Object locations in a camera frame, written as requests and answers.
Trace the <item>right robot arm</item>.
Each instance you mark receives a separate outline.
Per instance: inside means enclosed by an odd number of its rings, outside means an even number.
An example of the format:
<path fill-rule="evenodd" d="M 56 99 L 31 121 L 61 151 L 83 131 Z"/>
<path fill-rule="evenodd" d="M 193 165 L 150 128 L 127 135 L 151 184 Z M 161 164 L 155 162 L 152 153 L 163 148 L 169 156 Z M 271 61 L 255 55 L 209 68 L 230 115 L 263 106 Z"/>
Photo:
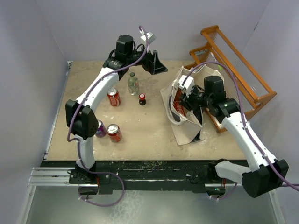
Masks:
<path fill-rule="evenodd" d="M 224 82 L 219 76 L 204 78 L 204 88 L 195 85 L 191 76 L 182 76 L 178 87 L 183 91 L 180 103 L 189 111 L 207 108 L 221 125 L 234 137 L 245 155 L 248 166 L 220 159 L 211 164 L 208 179 L 219 182 L 226 178 L 240 183 L 246 193 L 256 198 L 283 184 L 289 165 L 278 160 L 260 141 L 233 98 L 227 98 Z"/>

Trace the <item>red cola can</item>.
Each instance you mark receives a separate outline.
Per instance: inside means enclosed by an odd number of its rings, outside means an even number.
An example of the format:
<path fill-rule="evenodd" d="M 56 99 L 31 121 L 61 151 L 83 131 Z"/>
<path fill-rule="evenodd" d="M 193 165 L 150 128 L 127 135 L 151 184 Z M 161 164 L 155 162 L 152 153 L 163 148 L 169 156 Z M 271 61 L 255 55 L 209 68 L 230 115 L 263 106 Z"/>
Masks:
<path fill-rule="evenodd" d="M 185 108 L 180 104 L 181 95 L 182 95 L 182 91 L 180 89 L 177 89 L 177 92 L 175 94 L 175 98 L 173 101 L 173 106 L 179 114 L 186 116 Z"/>

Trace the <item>clear bottle behind left arm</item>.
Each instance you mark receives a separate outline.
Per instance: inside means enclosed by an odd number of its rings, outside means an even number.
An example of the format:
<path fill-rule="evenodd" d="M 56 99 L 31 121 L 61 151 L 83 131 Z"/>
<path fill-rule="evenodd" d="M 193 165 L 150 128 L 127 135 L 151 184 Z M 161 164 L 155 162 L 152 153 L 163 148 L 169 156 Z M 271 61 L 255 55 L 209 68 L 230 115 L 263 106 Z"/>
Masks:
<path fill-rule="evenodd" d="M 139 93 L 139 80 L 134 72 L 130 72 L 129 74 L 128 90 L 131 95 L 137 95 Z"/>

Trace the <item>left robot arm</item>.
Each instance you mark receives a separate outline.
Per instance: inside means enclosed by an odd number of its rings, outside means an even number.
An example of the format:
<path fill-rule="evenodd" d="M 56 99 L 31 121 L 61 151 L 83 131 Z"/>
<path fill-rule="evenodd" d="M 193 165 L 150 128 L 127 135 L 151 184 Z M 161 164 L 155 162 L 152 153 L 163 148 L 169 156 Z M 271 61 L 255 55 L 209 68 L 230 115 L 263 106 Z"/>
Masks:
<path fill-rule="evenodd" d="M 143 34 L 142 48 L 138 50 L 133 37 L 120 35 L 115 49 L 110 52 L 92 84 L 76 100 L 69 99 L 65 104 L 68 134 L 74 135 L 78 146 L 76 164 L 82 169 L 79 176 L 86 183 L 91 183 L 96 178 L 93 136 L 98 128 L 95 112 L 101 100 L 132 66 L 142 66 L 152 75 L 167 72 L 167 68 L 158 58 L 157 51 L 149 49 L 155 38 L 152 32 Z"/>

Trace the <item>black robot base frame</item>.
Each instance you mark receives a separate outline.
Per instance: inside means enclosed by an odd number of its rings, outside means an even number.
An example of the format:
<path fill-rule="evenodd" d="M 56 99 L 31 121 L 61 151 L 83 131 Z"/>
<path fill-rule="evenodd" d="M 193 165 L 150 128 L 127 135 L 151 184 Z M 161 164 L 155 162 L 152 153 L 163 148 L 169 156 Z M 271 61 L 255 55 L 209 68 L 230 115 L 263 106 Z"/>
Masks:
<path fill-rule="evenodd" d="M 43 161 L 42 168 L 65 170 L 67 183 L 99 187 L 99 194 L 121 191 L 224 192 L 229 180 L 209 178 L 210 161 L 96 161 L 93 172 L 79 171 L 74 161 Z"/>

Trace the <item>cream canvas tote bag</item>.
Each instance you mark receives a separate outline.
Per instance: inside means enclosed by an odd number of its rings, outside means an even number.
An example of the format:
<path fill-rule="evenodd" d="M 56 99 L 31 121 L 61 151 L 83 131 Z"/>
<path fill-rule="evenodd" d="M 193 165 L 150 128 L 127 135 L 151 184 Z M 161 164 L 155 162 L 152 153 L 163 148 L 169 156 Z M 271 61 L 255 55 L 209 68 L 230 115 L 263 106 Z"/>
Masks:
<path fill-rule="evenodd" d="M 175 94 L 177 89 L 179 89 L 178 81 L 182 75 L 188 75 L 189 72 L 190 71 L 188 69 L 181 67 L 176 73 L 175 78 L 170 81 L 165 88 L 160 90 L 166 115 L 171 123 L 177 144 L 180 146 L 204 139 L 201 133 L 203 110 L 200 114 L 194 114 L 193 112 L 185 109 L 186 116 L 183 116 L 179 114 L 173 106 Z"/>

